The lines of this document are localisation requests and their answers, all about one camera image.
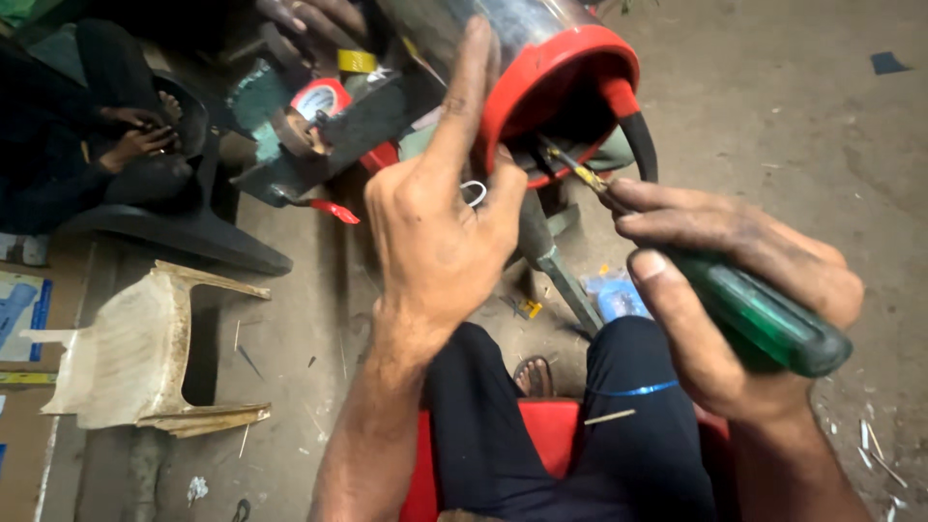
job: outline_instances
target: red stool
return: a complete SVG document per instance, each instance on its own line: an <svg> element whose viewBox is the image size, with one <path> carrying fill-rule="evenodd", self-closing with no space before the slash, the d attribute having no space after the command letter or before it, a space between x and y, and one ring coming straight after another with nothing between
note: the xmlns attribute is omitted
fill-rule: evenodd
<svg viewBox="0 0 928 522"><path fill-rule="evenodd" d="M522 420L545 469L563 478L571 463L574 439L583 433L580 404L574 400L519 401ZM728 447L728 423L697 409L702 462L712 479L719 520L741 520L735 493L734 464ZM419 444L409 493L400 509L400 522L433 522L438 519L438 489L432 461L432 429L427 411L419 412Z"/></svg>

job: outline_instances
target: hand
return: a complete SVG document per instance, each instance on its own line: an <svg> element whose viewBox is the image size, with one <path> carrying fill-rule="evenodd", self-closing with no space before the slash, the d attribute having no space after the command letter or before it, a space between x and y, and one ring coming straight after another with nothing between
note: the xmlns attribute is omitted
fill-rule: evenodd
<svg viewBox="0 0 928 522"><path fill-rule="evenodd" d="M163 119L155 112L129 107L104 107L100 115L111 124L125 123L140 129L164 127Z"/></svg>
<svg viewBox="0 0 928 522"><path fill-rule="evenodd" d="M618 200L641 214L615 220L636 242L715 250L820 317L846 328L864 285L833 247L810 239L739 200L620 179ZM748 424L808 414L809 379L790 372L747 372L706 315L690 284L654 250L628 259L632 281L670 341L680 384L704 409Z"/></svg>
<svg viewBox="0 0 928 522"><path fill-rule="evenodd" d="M257 0L258 11L294 34L307 28L340 48L364 48L367 23L348 0Z"/></svg>
<svg viewBox="0 0 928 522"><path fill-rule="evenodd" d="M415 362L428 361L489 297L518 238L528 176L507 152L497 155L476 211L459 188L483 111L493 42L489 23L471 19L429 147L383 169L365 189L384 278L375 346L377 335L400 333L399 347Z"/></svg>
<svg viewBox="0 0 928 522"><path fill-rule="evenodd" d="M131 130L109 152L100 156L100 164L112 173L118 173L134 158L145 154L164 152L177 140L177 133L171 127L139 131Z"/></svg>

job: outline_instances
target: white wire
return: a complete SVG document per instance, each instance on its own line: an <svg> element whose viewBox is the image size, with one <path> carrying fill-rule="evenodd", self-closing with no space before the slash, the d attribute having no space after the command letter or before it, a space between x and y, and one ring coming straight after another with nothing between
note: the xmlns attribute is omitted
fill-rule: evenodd
<svg viewBox="0 0 928 522"><path fill-rule="evenodd" d="M468 206L471 208L480 204L480 202L483 201L483 198L486 197L486 185L484 185L483 183L475 179L468 181L467 183L461 184L461 189L466 189L467 187L473 187L474 185L480 185L481 192L480 192L480 195L477 196L477 199L468 203Z"/></svg>

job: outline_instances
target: black pants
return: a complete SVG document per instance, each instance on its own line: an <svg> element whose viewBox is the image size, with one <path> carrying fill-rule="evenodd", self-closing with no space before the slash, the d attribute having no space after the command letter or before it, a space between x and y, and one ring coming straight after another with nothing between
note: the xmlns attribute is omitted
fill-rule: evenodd
<svg viewBox="0 0 928 522"><path fill-rule="evenodd" d="M154 75L138 42L125 29L107 21L87 19L75 32L84 76L101 107L145 109L170 122L154 86ZM93 140L95 156L115 146L125 128ZM144 156L131 161L107 188L104 202L154 206L176 196L187 184L192 169L180 154Z"/></svg>
<svg viewBox="0 0 928 522"><path fill-rule="evenodd" d="M626 317L586 353L583 414L634 415L585 428L563 480L550 476L529 438L499 346L464 323L429 368L433 444L442 509L505 520L715 520L692 402L678 385L657 325Z"/></svg>

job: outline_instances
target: workshop floor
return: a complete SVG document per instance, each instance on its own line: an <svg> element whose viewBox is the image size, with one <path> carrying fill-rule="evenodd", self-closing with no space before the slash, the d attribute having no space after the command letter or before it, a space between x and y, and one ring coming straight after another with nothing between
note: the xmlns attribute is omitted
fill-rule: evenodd
<svg viewBox="0 0 928 522"><path fill-rule="evenodd" d="M894 494L909 503L896 520L925 519L928 206L920 202L928 197L928 8L922 0L840 7L829 0L640 0L620 17L614 3L606 5L606 22L640 57L638 100L662 182L763 205L840 248L868 284L851 330L857 351L819 382L813 401L874 515L883 516ZM915 70L874 75L869 56L881 51ZM582 223L559 244L574 274L620 267L629 243L614 235L609 214L589 193L577 184L570 192ZM239 223L292 257L295 268L264 282L271 302L237 300L222 310L216 399L271 401L273 412L251 426L240 458L244 429L176 441L161 472L159 520L227 520L242 498L253 519L303 519L367 345L380 274L363 227L247 196ZM521 270L511 268L507 279L519 279ZM534 320L514 318L496 298L473 319L496 338L510 368L520 355L547 356L556 360L558 391L575 395L586 342L564 328L573 317L557 293L545 297L550 282L535 275L534 285L545 305ZM238 342L263 378L233 352L239 321ZM856 449L860 418L871 421L908 489L864 467ZM188 508L193 476L204 476L210 491Z"/></svg>

